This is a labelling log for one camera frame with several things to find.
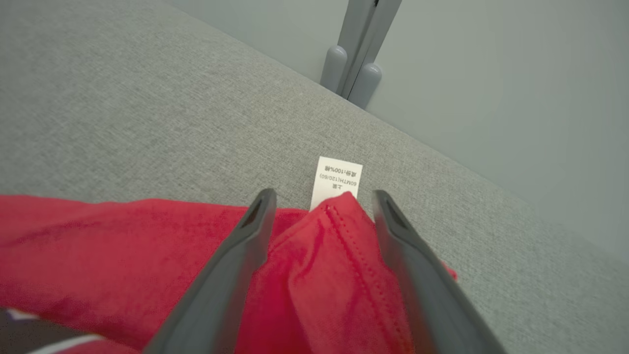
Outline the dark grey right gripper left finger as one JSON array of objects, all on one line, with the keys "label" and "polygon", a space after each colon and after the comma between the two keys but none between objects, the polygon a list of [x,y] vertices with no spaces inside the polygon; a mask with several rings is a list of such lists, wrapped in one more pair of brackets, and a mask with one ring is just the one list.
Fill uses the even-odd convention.
[{"label": "dark grey right gripper left finger", "polygon": [[144,354],[232,354],[254,272],[265,264],[276,191],[261,190],[155,333]]}]

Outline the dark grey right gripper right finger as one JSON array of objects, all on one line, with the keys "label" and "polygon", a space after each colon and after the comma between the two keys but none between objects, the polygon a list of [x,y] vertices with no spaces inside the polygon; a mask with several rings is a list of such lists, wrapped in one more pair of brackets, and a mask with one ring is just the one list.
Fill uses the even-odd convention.
[{"label": "dark grey right gripper right finger", "polygon": [[398,280],[415,352],[505,353],[445,265],[386,191],[374,191],[373,214],[380,253]]}]

